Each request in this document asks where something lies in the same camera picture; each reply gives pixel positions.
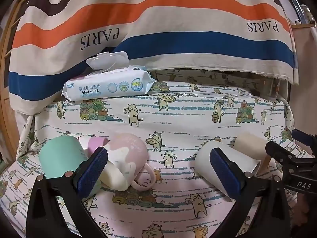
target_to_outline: wooden door frame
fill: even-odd
[[[13,161],[16,158],[20,135],[14,111],[10,106],[8,108],[8,105],[5,105],[5,101],[9,99],[9,87],[4,87],[4,74],[5,59],[11,53],[11,50],[7,52],[11,29],[19,22],[20,18],[16,19],[16,16],[23,2],[25,2],[25,0],[17,0],[13,5],[0,41],[0,130],[3,134],[7,150],[11,154]]]

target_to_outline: mint green cup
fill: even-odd
[[[63,135],[45,143],[39,153],[39,160],[46,178],[62,177],[67,171],[75,171],[88,157],[79,140],[73,136]],[[98,180],[90,196],[101,188]]]

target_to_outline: bed sheet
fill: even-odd
[[[243,88],[200,85],[198,75],[185,78],[189,82],[156,82],[144,96],[60,101],[29,117],[20,140],[19,158],[0,178],[0,206],[13,225],[25,232],[33,183],[43,173],[38,151],[47,140],[60,135],[111,139],[116,132],[130,132],[146,143],[149,164],[156,172],[153,189],[138,192],[129,187],[118,192],[103,185],[85,201],[109,237],[210,237],[233,205],[194,169],[196,153],[210,140],[232,146],[239,133],[248,131],[281,144],[298,157],[307,156],[289,140],[294,122],[285,101],[269,102]],[[29,146],[32,151],[23,155]],[[164,164],[167,154],[175,155],[172,165]],[[261,176],[273,175],[282,174],[280,164],[271,160]],[[147,173],[138,179],[141,184],[149,181]],[[296,193],[286,193],[291,209]],[[193,203],[187,204],[187,198]],[[62,199],[58,202],[69,228],[78,234]],[[248,228],[258,203],[256,199],[240,233]]]

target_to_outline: beige cup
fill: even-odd
[[[139,137],[121,133],[103,147],[108,151],[108,162],[100,180],[108,187],[125,191],[131,185],[138,191],[145,191],[155,184],[155,172],[147,163],[147,148]],[[134,180],[142,168],[150,174],[151,182],[148,186],[139,185]]]
[[[261,164],[258,171],[260,174],[271,160],[271,157],[265,151],[265,145],[268,141],[249,132],[243,132],[237,136],[233,148],[249,157],[260,160]]]

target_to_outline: striped fabric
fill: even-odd
[[[148,69],[247,71],[297,83],[279,0],[29,0],[13,41],[14,110],[40,112],[100,52]]]

